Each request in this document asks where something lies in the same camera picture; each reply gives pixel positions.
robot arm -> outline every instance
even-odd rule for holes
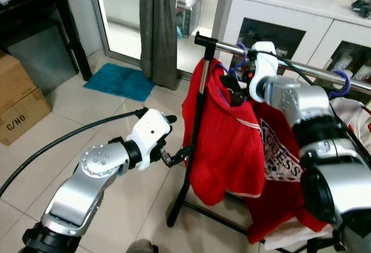
[[[275,52],[271,42],[259,45],[257,50]],[[276,75],[277,59],[262,56],[257,54],[249,92],[281,111],[294,132],[305,168],[300,182],[307,209],[334,227],[335,238],[349,252],[371,252],[370,155],[336,118],[320,86]]]
[[[116,138],[108,144],[93,146],[82,155],[73,175],[57,190],[41,221],[28,229],[21,252],[75,252],[103,199],[105,189],[129,169],[146,169],[163,158],[168,166],[184,160],[181,151],[170,157],[164,150],[165,137],[173,116],[165,117],[148,110],[124,141]]]

blue rug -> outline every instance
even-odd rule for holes
[[[154,84],[140,70],[106,63],[84,87],[144,102]]]

clothing rack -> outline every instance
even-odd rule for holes
[[[195,145],[197,142],[199,126],[201,122],[201,116],[202,116],[203,108],[205,105],[205,99],[206,99],[205,85],[206,85],[206,81],[209,75],[211,62],[214,58],[215,50],[220,50],[223,52],[228,52],[228,53],[232,53],[235,55],[241,55],[241,56],[245,54],[245,51],[236,45],[231,45],[231,44],[227,44],[224,42],[220,42],[214,38],[204,37],[200,35],[199,32],[196,33],[195,44],[205,47],[205,55],[204,55],[201,83],[199,86],[199,92],[197,94],[196,112],[195,112],[194,126],[193,126],[193,131],[192,131],[191,145]],[[278,64],[282,66],[283,68],[286,68],[286,69],[289,68],[286,63],[280,60],[278,61]],[[301,70],[306,75],[310,75],[310,76],[317,77],[320,79],[325,79],[327,81],[331,81],[337,84],[345,85],[345,79],[335,73],[331,73],[329,71],[320,70],[317,68],[312,68],[312,67],[303,66],[299,64],[294,64],[294,66],[298,68],[299,70]],[[351,79],[351,88],[357,91],[360,91],[362,93],[371,95],[370,84]],[[193,203],[189,203],[188,201],[186,201],[186,195],[191,185],[190,172],[192,168],[193,159],[194,159],[194,152],[190,155],[188,159],[188,165],[187,165],[187,169],[185,172],[183,186],[168,216],[168,220],[167,220],[168,227],[174,226],[176,218],[180,212],[180,209],[184,205],[185,207],[191,208],[194,211],[197,211],[235,231],[238,231],[239,233],[246,234],[247,229],[244,229],[242,226],[236,225],[235,223],[227,220],[226,218],[221,217],[220,215],[215,214],[214,212],[198,204],[193,204]],[[227,200],[235,201],[237,203],[243,203],[243,200],[240,197],[235,196],[230,193],[226,193],[224,198]],[[281,253],[299,253],[302,250],[307,249],[308,253],[317,253],[317,251],[320,249],[334,246],[336,244],[337,244],[337,240],[335,240],[334,238],[313,238],[307,241],[307,245],[301,248],[298,248],[297,250],[293,252],[288,251],[283,248],[278,248],[276,249],[276,251],[281,252]]]

gray curtain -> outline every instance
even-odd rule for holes
[[[176,87],[175,0],[140,0],[140,66],[145,77],[170,89]]]

black rack stand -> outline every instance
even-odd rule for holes
[[[234,45],[225,44],[222,42],[219,42],[217,39],[204,37],[199,34],[199,32],[196,33],[195,36],[195,44],[201,45],[205,47],[205,55],[204,55],[204,63],[203,63],[203,70],[202,70],[202,77],[201,77],[201,83],[199,86],[199,92],[197,94],[197,103],[196,103],[196,113],[195,113],[195,119],[194,119],[194,126],[192,131],[192,138],[191,138],[191,145],[195,145],[197,142],[198,137],[198,131],[199,126],[201,122],[201,116],[203,112],[203,108],[205,105],[205,99],[206,99],[206,93],[205,93],[205,85],[207,82],[207,78],[209,75],[210,65],[214,58],[215,50],[222,50],[225,52],[230,52],[236,55],[243,55],[243,51],[241,52],[241,49]],[[178,194],[178,197],[176,198],[175,204],[168,216],[168,227],[173,227],[176,221],[176,218],[178,217],[178,214],[180,212],[181,207],[184,205],[188,208],[191,208],[215,221],[218,221],[219,223],[238,231],[239,233],[245,234],[247,232],[247,229],[244,229],[243,227],[236,225],[228,220],[226,218],[221,217],[218,214],[215,214],[214,212],[209,211],[208,209],[197,205],[192,204],[186,201],[186,195],[190,188],[190,172],[192,168],[192,163],[194,159],[194,152],[190,155],[188,159],[188,165],[187,170],[185,172],[184,177],[184,183],[183,186]],[[243,200],[240,197],[237,197],[235,195],[232,195],[230,193],[225,194],[225,198],[228,200],[233,200],[238,203],[243,203]],[[336,245],[337,242],[334,238],[314,238],[307,241],[307,245],[298,248],[297,250],[290,252],[288,250],[285,250],[283,248],[278,248],[276,251],[281,253],[299,253],[302,250],[307,249],[308,253],[317,253],[318,250],[326,247],[330,247],[333,245]]]

